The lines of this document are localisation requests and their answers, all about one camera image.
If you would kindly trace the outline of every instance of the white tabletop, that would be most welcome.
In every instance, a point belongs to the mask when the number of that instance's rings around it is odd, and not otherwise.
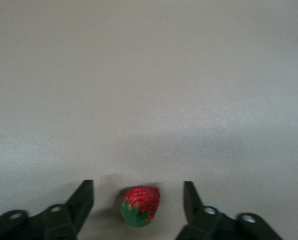
[[[0,1],[0,215],[85,179],[81,240],[172,240],[183,181],[298,240],[298,0]],[[155,184],[144,228],[111,211]]]

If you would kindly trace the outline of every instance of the green strawberry calyx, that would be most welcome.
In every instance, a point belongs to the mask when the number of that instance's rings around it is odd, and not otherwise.
[[[144,227],[147,226],[151,221],[145,221],[149,218],[149,212],[144,212],[139,214],[139,207],[138,205],[134,205],[132,208],[129,208],[129,199],[126,198],[125,201],[122,203],[120,212],[123,216],[124,220],[133,227]]]

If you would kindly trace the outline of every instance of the table surface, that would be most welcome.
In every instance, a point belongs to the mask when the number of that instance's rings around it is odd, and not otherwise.
[[[183,181],[298,240],[298,0],[0,1],[0,215],[85,179],[81,240],[172,240]],[[123,188],[161,191],[127,226]]]

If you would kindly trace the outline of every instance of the toy strawberry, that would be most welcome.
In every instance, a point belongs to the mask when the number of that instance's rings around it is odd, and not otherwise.
[[[120,211],[130,226],[144,227],[154,218],[159,200],[159,188],[135,186],[125,192]]]

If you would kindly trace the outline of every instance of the strawberry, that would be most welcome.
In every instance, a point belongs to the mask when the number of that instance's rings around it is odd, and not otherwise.
[[[159,200],[159,188],[135,186],[125,192],[120,211],[130,226],[144,227],[154,218]]]

